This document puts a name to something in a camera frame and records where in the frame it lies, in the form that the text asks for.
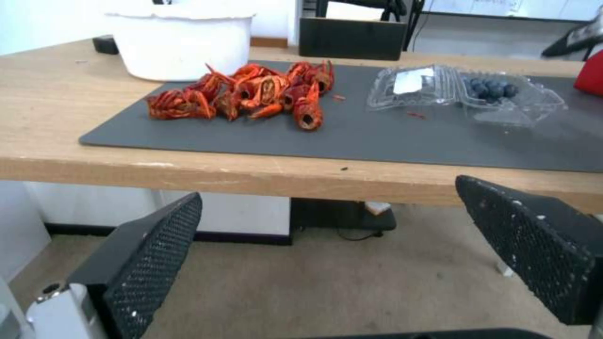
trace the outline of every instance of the whiteboard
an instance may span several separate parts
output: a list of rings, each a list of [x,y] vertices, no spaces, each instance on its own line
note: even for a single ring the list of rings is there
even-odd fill
[[[553,20],[592,20],[603,0],[425,0],[423,11]]]

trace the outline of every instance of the white plastic tub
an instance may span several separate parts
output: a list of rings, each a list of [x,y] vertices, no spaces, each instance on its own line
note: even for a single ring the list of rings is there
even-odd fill
[[[106,12],[131,75],[193,81],[208,72],[205,63],[225,74],[247,63],[253,12],[229,1],[211,6],[146,3]]]

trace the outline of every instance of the black baseboard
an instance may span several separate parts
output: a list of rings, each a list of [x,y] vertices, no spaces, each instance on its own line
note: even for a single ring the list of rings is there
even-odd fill
[[[212,242],[237,242],[243,244],[263,244],[263,245],[293,245],[291,234],[250,234],[250,233],[227,233],[227,232],[205,232],[197,231],[193,241],[212,241]]]
[[[44,223],[46,230],[51,235],[96,235],[107,236],[111,234],[115,227],[111,226],[93,226],[80,224],[54,224]],[[262,244],[262,245],[293,245],[291,234],[289,235],[271,235],[271,234],[253,234],[253,233],[227,233],[227,232],[205,232],[197,231],[193,241],[209,242],[235,242],[243,244]]]

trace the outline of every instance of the wooden table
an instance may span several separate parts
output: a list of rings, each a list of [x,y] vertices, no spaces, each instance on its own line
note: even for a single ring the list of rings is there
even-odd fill
[[[252,48],[251,59],[296,61],[290,49]],[[335,59],[342,65],[446,63],[528,75],[574,77],[581,62],[403,53],[400,61]],[[160,84],[127,74],[119,56],[89,40],[0,57],[0,179],[152,189],[459,205],[454,180],[468,174],[560,197],[603,212],[603,174],[245,154],[87,147],[78,138]]]

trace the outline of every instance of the beige carpet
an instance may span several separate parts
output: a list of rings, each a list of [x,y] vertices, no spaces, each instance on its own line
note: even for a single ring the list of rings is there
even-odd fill
[[[383,238],[296,233],[290,247],[196,242],[145,338],[265,338],[512,327],[586,338],[560,324],[462,209],[396,206]],[[29,304],[103,238],[56,236],[11,287]]]

